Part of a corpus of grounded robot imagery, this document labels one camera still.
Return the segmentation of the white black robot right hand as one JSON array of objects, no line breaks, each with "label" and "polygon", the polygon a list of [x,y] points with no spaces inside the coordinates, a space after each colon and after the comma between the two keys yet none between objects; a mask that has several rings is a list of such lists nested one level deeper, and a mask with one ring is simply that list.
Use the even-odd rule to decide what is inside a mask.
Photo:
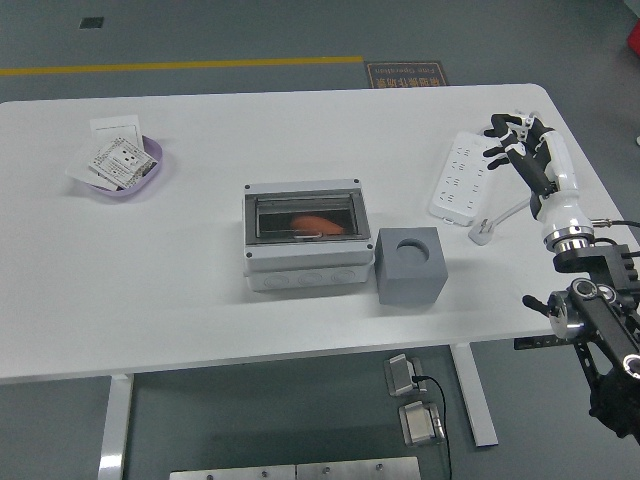
[{"label": "white black robot right hand", "polygon": [[554,253],[585,248],[594,242],[594,227],[579,205],[579,187],[564,137],[538,116],[498,113],[484,132],[498,145],[485,151],[491,170],[510,164],[531,190],[534,219]]}]

